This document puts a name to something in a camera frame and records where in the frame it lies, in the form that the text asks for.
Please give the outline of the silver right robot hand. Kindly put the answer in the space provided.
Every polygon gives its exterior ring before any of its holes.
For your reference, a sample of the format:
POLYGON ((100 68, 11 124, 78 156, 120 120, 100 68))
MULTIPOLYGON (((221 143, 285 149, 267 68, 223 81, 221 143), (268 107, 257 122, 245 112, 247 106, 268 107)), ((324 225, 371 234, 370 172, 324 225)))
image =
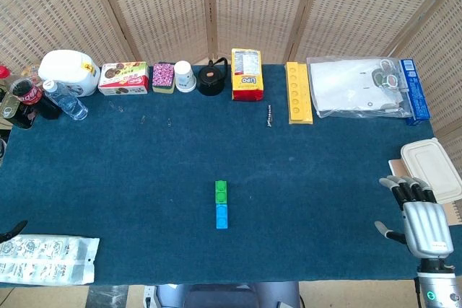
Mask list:
POLYGON ((427 182, 416 177, 389 175, 380 178, 379 183, 392 192, 404 225, 404 231, 399 233, 376 221, 376 229, 385 238, 406 245, 419 259, 445 259, 453 253, 444 208, 437 203, 427 182))

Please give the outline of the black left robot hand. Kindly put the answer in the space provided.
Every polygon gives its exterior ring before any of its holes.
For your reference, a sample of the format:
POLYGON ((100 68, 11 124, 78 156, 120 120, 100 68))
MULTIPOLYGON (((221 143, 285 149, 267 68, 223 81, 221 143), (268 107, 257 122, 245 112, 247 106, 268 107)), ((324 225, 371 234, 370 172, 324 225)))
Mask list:
POLYGON ((22 230, 27 226, 27 220, 19 222, 12 230, 0 234, 0 243, 7 242, 12 238, 16 237, 22 232, 22 230))

